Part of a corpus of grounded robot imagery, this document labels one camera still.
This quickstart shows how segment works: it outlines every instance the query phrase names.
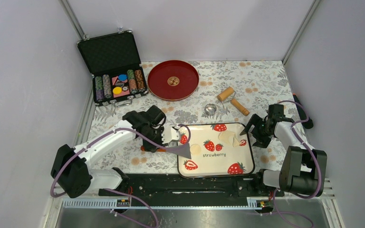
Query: white tray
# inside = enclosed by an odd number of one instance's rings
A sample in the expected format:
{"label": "white tray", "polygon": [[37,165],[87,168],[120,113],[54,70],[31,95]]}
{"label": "white tray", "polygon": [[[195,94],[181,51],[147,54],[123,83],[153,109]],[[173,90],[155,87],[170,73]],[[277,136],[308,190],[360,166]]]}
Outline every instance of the white tray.
{"label": "white tray", "polygon": [[[188,127],[192,134],[190,141],[192,159],[178,156],[177,164],[178,172],[183,177],[241,175],[254,171],[250,139],[247,134],[240,136],[244,125],[216,123]],[[180,128],[180,132],[188,136],[185,128]],[[210,142],[205,146],[207,140],[210,140],[214,147]]]}

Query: strawberry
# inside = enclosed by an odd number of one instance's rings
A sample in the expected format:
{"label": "strawberry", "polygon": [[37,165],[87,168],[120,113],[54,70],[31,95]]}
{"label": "strawberry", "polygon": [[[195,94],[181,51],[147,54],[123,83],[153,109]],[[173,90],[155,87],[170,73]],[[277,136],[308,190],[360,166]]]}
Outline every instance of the strawberry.
{"label": "strawberry", "polygon": [[182,133],[182,134],[181,134],[180,143],[181,143],[181,144],[186,144],[186,143],[187,143],[187,141],[188,141],[187,136],[185,135],[185,133]]}
{"label": "strawberry", "polygon": [[215,151],[215,144],[211,140],[206,140],[203,142],[205,148],[209,151]]}
{"label": "strawberry", "polygon": [[232,164],[229,169],[227,170],[228,174],[243,174],[245,171],[245,168],[243,166],[243,163],[234,163]]}
{"label": "strawberry", "polygon": [[222,144],[219,143],[216,145],[216,151],[221,151],[222,148],[223,148]]}
{"label": "strawberry", "polygon": [[242,140],[240,141],[240,146],[245,146],[245,145],[247,145],[247,140],[242,139]]}
{"label": "strawberry", "polygon": [[227,130],[227,127],[225,124],[212,124],[211,128],[217,132],[224,132]]}
{"label": "strawberry", "polygon": [[184,165],[187,170],[195,170],[198,168],[198,166],[195,164],[195,162],[193,162],[191,160],[184,161]]}

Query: red plate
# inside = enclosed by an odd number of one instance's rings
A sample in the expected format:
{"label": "red plate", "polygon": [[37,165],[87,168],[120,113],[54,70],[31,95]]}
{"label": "red plate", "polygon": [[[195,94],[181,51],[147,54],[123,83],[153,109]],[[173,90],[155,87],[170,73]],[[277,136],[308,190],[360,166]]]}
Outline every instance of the red plate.
{"label": "red plate", "polygon": [[165,61],[155,66],[147,77],[150,92],[166,101],[179,101],[191,95],[199,83],[199,74],[190,64],[180,60]]}

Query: poker chip case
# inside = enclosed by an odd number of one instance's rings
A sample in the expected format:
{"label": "poker chip case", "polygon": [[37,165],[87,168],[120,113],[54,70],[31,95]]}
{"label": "poker chip case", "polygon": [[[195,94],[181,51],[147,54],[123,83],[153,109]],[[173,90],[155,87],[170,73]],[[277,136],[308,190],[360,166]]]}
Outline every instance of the poker chip case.
{"label": "poker chip case", "polygon": [[116,107],[148,94],[141,60],[131,30],[77,42],[77,48],[93,76],[96,106]]}

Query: gray wall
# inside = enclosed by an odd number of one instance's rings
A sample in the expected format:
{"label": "gray wall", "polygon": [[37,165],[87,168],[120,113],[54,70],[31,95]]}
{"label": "gray wall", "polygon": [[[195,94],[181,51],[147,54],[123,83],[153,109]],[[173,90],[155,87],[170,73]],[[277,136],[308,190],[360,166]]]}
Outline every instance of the gray wall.
{"label": "gray wall", "polygon": [[312,0],[69,0],[90,36],[134,31],[143,61],[280,60]]}
{"label": "gray wall", "polygon": [[56,0],[0,1],[0,228],[35,228],[90,76]]}
{"label": "gray wall", "polygon": [[324,0],[286,67],[345,225],[365,227],[365,0]]}

